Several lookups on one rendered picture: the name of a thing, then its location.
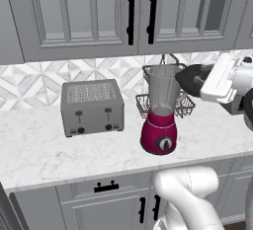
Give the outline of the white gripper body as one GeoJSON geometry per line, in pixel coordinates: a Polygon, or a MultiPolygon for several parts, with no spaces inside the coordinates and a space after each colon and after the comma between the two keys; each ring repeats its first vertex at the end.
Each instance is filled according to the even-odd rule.
{"type": "Polygon", "coordinates": [[[237,93],[237,89],[233,86],[233,80],[240,64],[241,61],[238,58],[223,53],[201,88],[201,99],[221,104],[230,103],[237,93]]]}

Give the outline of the magenta blender with clear jar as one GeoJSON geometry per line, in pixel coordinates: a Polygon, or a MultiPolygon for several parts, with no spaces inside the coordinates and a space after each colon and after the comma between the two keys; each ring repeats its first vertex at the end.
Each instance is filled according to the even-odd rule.
{"type": "Polygon", "coordinates": [[[148,70],[150,108],[140,136],[140,144],[148,153],[167,155],[176,148],[174,112],[181,88],[175,75],[180,71],[174,64],[153,65],[148,70]]]}

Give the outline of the grey upper cupboard door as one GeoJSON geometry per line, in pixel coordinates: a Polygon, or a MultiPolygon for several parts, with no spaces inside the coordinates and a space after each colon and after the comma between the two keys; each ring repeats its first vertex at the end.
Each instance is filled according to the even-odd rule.
{"type": "Polygon", "coordinates": [[[27,62],[137,54],[139,0],[134,0],[133,45],[127,0],[9,1],[27,62]]]}
{"type": "Polygon", "coordinates": [[[233,48],[243,0],[157,0],[154,42],[148,43],[150,1],[140,0],[141,54],[233,48]]]}
{"type": "Polygon", "coordinates": [[[253,0],[245,1],[234,48],[253,49],[253,0]]]}

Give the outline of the grey cupboard door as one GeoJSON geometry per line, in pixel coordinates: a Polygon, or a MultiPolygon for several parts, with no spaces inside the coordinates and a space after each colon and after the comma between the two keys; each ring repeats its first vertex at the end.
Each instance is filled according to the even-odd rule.
{"type": "Polygon", "coordinates": [[[253,49],[253,0],[245,1],[234,48],[253,49]]]}
{"type": "Polygon", "coordinates": [[[223,224],[245,219],[245,196],[253,171],[231,174],[216,206],[223,224]]]}
{"type": "Polygon", "coordinates": [[[243,0],[157,0],[154,42],[148,43],[150,1],[140,0],[141,54],[233,48],[243,0]]]}
{"type": "Polygon", "coordinates": [[[137,54],[139,0],[134,0],[133,45],[127,0],[9,1],[27,62],[137,54]]]}
{"type": "Polygon", "coordinates": [[[162,217],[165,214],[167,202],[161,198],[160,200],[160,207],[159,207],[159,214],[158,219],[156,221],[153,220],[153,207],[155,205],[155,199],[154,196],[157,194],[156,190],[154,188],[150,189],[150,197],[149,197],[149,211],[148,211],[148,222],[146,226],[146,230],[153,230],[153,226],[156,223],[156,221],[162,217]]]}
{"type": "Polygon", "coordinates": [[[66,230],[144,230],[139,223],[141,197],[148,189],[79,198],[61,205],[66,230]]]}

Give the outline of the grey drawer front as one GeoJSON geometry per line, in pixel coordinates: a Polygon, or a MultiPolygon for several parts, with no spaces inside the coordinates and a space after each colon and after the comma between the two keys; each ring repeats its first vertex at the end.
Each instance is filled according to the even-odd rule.
{"type": "Polygon", "coordinates": [[[57,186],[56,190],[59,200],[61,202],[68,202],[78,198],[146,189],[149,187],[149,180],[150,173],[145,172],[61,185],[57,186]],[[115,181],[116,184],[119,184],[120,188],[118,190],[107,192],[94,192],[94,187],[97,183],[101,183],[102,186],[107,186],[111,181],[115,181]]]}
{"type": "Polygon", "coordinates": [[[253,155],[218,160],[211,163],[217,174],[227,175],[253,170],[253,155]]]}

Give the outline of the grey lower cupboard door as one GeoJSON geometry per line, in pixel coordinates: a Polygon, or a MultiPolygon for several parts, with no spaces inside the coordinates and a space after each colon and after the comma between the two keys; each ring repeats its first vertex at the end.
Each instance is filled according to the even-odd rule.
{"type": "Polygon", "coordinates": [[[155,205],[155,199],[154,196],[157,194],[156,190],[154,188],[150,189],[150,197],[149,197],[149,211],[148,211],[148,222],[146,226],[146,230],[153,230],[153,226],[156,223],[156,221],[162,217],[165,214],[167,202],[161,198],[160,200],[160,207],[159,207],[159,214],[158,219],[156,221],[153,220],[153,207],[155,205]]]}
{"type": "Polygon", "coordinates": [[[141,197],[148,189],[79,198],[61,205],[66,230],[144,230],[139,223],[141,197]]]}
{"type": "Polygon", "coordinates": [[[245,219],[245,196],[253,171],[231,174],[216,206],[223,224],[245,219]]]}

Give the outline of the grey four-slot toaster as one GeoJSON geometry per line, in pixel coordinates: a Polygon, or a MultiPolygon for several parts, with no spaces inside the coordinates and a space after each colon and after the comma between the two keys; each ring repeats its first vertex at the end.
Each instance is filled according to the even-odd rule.
{"type": "Polygon", "coordinates": [[[125,102],[115,79],[63,83],[60,111],[66,137],[125,128],[125,102]]]}

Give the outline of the grey upper cupboard side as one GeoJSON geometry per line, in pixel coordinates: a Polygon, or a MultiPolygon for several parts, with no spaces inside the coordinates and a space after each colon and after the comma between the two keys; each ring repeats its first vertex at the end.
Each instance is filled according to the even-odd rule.
{"type": "Polygon", "coordinates": [[[9,0],[0,0],[0,65],[23,64],[16,26],[9,0]]]}

